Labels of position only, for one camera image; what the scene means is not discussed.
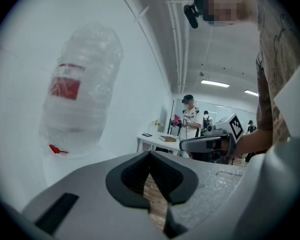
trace wooden floor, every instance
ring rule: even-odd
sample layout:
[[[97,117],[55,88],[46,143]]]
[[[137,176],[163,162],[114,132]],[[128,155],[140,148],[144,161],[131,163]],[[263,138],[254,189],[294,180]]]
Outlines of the wooden floor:
[[[248,163],[245,162],[245,160],[240,156],[236,157],[233,161],[233,166],[247,165]],[[143,197],[150,201],[151,219],[153,220],[154,224],[163,231],[166,222],[168,202],[159,191],[156,183],[154,182],[154,179],[150,174],[144,184]]]

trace white table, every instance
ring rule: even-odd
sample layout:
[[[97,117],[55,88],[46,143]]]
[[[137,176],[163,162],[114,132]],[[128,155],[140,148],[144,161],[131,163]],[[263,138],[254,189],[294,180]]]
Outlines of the white table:
[[[144,151],[143,149],[143,144],[147,143],[151,145],[151,150],[155,150],[156,147],[166,149],[166,150],[171,150],[173,151],[173,155],[176,156],[178,154],[178,151],[180,150],[179,148],[179,137],[175,135],[170,135],[162,132],[156,132],[156,133],[151,133],[152,136],[146,137],[143,136],[142,134],[138,135],[137,138],[139,139],[139,145],[138,145],[138,152]],[[159,139],[159,136],[170,136],[176,139],[176,142],[165,142],[161,139]]]

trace table leg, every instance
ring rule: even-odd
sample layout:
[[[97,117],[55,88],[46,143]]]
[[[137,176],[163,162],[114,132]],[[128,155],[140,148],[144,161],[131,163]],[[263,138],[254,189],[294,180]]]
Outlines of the table leg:
[[[138,152],[144,151],[144,142],[142,139],[139,141]]]

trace shirt sleeve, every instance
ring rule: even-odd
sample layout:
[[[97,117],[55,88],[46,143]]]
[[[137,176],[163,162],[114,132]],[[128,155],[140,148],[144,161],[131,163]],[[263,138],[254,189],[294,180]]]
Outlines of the shirt sleeve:
[[[266,79],[265,71],[263,69],[262,60],[256,60],[257,71],[257,86],[258,86],[258,108],[256,111],[256,126],[260,130],[267,130],[273,128],[272,107],[269,95],[269,87]]]
[[[199,125],[202,125],[203,121],[204,121],[204,113],[202,113],[199,110],[199,112],[195,115],[194,122],[199,124]]]

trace person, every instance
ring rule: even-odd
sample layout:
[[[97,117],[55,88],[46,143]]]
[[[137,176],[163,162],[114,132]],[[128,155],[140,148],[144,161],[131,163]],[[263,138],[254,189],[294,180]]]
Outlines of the person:
[[[209,112],[205,110],[203,112],[203,128],[207,129],[208,126],[213,125],[214,119],[209,115]]]
[[[184,109],[182,111],[182,128],[180,129],[180,139],[187,140],[200,136],[200,128],[204,119],[203,113],[195,106],[194,97],[185,95],[182,100]],[[186,152],[181,152],[183,157],[188,158]]]
[[[277,0],[198,0],[198,5],[195,0],[195,4],[203,7],[203,19],[213,25],[250,22],[259,31],[258,129],[241,137],[233,155],[267,150],[272,144],[286,142],[289,131],[274,98],[300,64],[300,32],[291,16]],[[227,152],[228,147],[229,143],[222,141],[221,150]]]
[[[254,122],[252,120],[249,121],[249,126],[248,126],[248,130],[246,131],[245,134],[252,134],[256,129],[257,127],[254,125]]]

